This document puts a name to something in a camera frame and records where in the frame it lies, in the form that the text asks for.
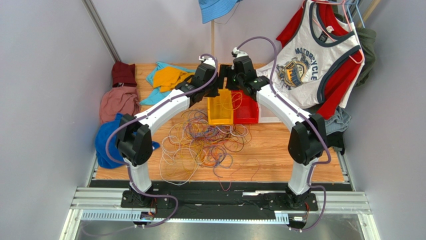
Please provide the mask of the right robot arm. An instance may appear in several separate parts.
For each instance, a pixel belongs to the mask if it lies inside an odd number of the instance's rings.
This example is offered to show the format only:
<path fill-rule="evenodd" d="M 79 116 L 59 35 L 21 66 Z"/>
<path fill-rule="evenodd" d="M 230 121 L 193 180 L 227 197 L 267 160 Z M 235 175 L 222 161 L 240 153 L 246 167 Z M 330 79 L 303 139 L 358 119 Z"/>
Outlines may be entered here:
<path fill-rule="evenodd" d="M 249 56 L 237 56 L 230 71 L 229 86 L 238 88 L 244 95 L 269 109 L 289 129 L 287 149 L 294 164 L 283 201 L 291 209 L 304 206 L 311 193 L 314 165 L 327 149 L 324 118 L 297 108 L 274 90 L 266 76 L 257 75 Z"/>

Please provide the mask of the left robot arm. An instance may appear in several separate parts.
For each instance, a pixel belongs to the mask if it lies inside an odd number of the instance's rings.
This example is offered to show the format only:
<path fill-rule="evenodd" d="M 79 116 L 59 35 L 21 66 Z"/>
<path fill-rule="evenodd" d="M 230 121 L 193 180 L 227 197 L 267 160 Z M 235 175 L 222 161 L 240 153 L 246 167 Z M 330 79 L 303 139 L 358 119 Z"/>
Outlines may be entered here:
<path fill-rule="evenodd" d="M 152 136 L 177 114 L 201 102 L 203 98 L 219 95 L 218 64 L 208 58 L 198 65 L 194 75 L 179 83 L 170 94 L 143 113 L 121 118 L 116 133 L 115 146 L 124 160 L 130 179 L 129 192 L 123 203 L 149 207 L 156 195 L 149 194 L 152 181 L 148 160 L 153 154 Z"/>

